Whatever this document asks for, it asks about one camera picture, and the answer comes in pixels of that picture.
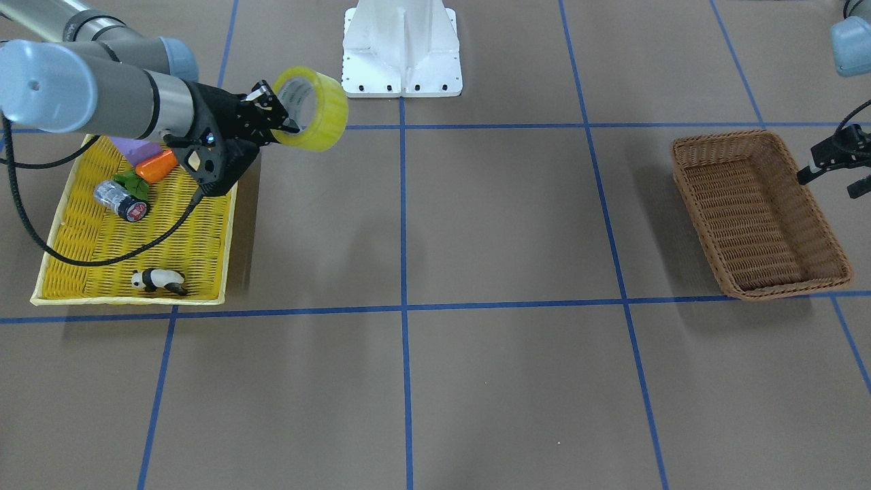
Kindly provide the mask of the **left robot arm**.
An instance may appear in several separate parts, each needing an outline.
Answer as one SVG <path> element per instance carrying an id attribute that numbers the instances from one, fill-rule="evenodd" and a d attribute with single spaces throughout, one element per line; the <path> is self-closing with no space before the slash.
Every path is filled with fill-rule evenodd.
<path id="1" fill-rule="evenodd" d="M 841 16 L 842 20 L 829 31 L 834 68 L 843 78 L 869 74 L 870 2 L 845 1 Z M 832 171 L 869 167 L 869 131 L 852 121 L 868 108 L 869 100 L 866 100 L 852 109 L 827 139 L 812 146 L 809 164 L 796 174 L 800 185 L 808 185 Z"/>

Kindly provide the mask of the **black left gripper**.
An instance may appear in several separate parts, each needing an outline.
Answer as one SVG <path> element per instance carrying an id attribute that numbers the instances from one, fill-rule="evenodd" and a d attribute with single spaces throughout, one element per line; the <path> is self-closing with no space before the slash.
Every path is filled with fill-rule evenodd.
<path id="1" fill-rule="evenodd" d="M 816 149 L 816 164 L 810 163 L 797 171 L 800 185 L 808 185 L 828 172 L 827 167 L 869 167 L 869 133 L 858 124 L 837 130 Z M 858 199 L 871 191 L 871 176 L 856 180 L 847 186 L 847 195 Z"/>

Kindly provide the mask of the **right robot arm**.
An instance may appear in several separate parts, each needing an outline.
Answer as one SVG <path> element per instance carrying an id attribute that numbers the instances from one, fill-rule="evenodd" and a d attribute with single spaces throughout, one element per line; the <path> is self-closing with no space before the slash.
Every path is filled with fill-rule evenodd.
<path id="1" fill-rule="evenodd" d="M 262 146 L 299 133 L 267 82 L 248 94 L 199 83 L 177 38 L 143 36 L 81 1 L 3 1 L 2 15 L 41 37 L 2 43 L 13 123 L 162 143 L 208 197 L 227 193 Z"/>

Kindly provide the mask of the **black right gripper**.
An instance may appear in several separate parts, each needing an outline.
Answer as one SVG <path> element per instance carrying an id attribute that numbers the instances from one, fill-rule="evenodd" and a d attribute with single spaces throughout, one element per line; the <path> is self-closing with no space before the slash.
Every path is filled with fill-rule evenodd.
<path id="1" fill-rule="evenodd" d="M 184 131 L 165 130 L 163 142 L 199 187 L 199 196 L 227 195 L 275 133 L 301 131 L 265 80 L 248 94 L 189 81 L 184 85 L 193 103 L 192 122 Z"/>

